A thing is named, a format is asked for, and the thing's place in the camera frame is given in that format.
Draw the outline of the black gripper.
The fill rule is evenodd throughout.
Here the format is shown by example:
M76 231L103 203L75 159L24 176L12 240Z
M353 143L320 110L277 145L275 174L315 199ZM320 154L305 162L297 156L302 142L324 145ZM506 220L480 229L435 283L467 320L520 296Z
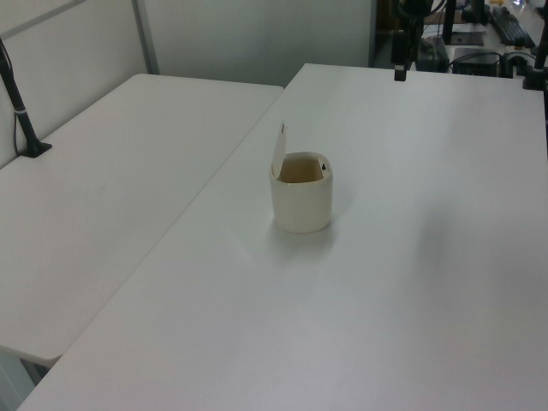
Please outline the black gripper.
M410 57L407 60L407 55L408 34L405 31L394 32L391 46L391 62L396 65L394 81L404 82L407 79L407 71L415 71L415 59Z

